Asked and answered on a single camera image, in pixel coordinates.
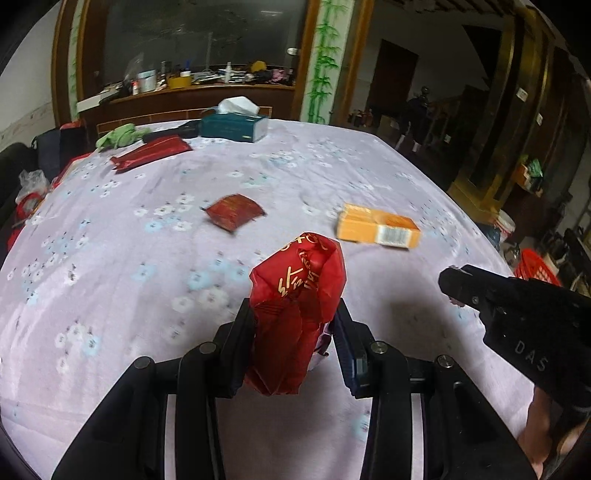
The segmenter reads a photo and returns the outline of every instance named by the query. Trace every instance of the red plastic basket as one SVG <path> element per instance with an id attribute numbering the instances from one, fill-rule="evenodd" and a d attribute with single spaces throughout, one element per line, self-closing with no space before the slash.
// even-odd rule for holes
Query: red plastic basket
<path id="1" fill-rule="evenodd" d="M 554 275 L 548 266 L 542 260 L 542 257 L 535 253 L 531 248 L 524 248 L 521 251 L 521 262 L 517 265 L 515 276 L 527 280 L 537 278 L 557 286 L 561 286 L 558 278 Z"/>

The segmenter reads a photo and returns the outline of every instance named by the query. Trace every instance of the yellow container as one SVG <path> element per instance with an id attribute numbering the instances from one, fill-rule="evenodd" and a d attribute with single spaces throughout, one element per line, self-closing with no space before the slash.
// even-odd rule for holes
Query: yellow container
<path id="1" fill-rule="evenodd" d="M 193 77 L 169 77 L 168 88 L 186 88 L 191 86 Z"/>
<path id="2" fill-rule="evenodd" d="M 345 203 L 336 236 L 352 242 L 415 248 L 421 231 L 408 217 Z"/>

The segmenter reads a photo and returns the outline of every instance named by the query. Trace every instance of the teal tissue box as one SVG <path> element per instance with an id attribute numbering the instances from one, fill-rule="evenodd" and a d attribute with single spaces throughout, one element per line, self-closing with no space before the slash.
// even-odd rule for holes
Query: teal tissue box
<path id="1" fill-rule="evenodd" d="M 206 138 L 227 138 L 235 142 L 258 142 L 267 134 L 269 117 L 239 113 L 214 113 L 201 120 L 200 132 Z"/>

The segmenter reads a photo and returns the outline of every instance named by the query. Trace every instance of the bottle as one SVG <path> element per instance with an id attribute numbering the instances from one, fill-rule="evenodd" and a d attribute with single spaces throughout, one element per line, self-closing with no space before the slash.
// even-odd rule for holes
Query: bottle
<path id="1" fill-rule="evenodd" d="M 191 69 L 189 68 L 189 61 L 187 60 L 185 63 L 185 68 L 181 70 L 181 77 L 190 77 L 191 76 Z"/>
<path id="2" fill-rule="evenodd" d="M 226 77 L 224 78 L 224 83 L 230 83 L 231 78 L 232 78 L 232 62 L 228 62 L 228 65 L 226 65 Z"/>

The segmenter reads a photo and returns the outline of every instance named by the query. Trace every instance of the person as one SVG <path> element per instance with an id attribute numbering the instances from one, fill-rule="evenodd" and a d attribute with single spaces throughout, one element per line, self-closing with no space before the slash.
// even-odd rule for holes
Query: person
<path id="1" fill-rule="evenodd" d="M 429 131 L 427 112 L 429 104 L 428 95 L 430 92 L 429 87 L 423 86 L 421 88 L 421 95 L 410 99 L 406 103 L 404 110 L 398 118 L 398 125 L 400 126 L 402 135 L 400 135 L 400 139 L 396 147 L 394 147 L 395 150 L 400 148 L 409 131 L 414 140 L 413 152 L 416 153 L 421 148 Z"/>
<path id="2" fill-rule="evenodd" d="M 550 407 L 552 399 L 540 387 L 534 387 L 534 398 L 527 410 L 527 422 L 523 432 L 517 437 L 517 443 L 524 451 L 538 478 L 544 473 L 544 462 L 552 453 L 550 436 Z M 587 421 L 580 423 L 566 433 L 556 447 L 556 458 L 546 467 L 546 476 L 557 468 L 562 459 L 572 450 L 583 433 Z"/>

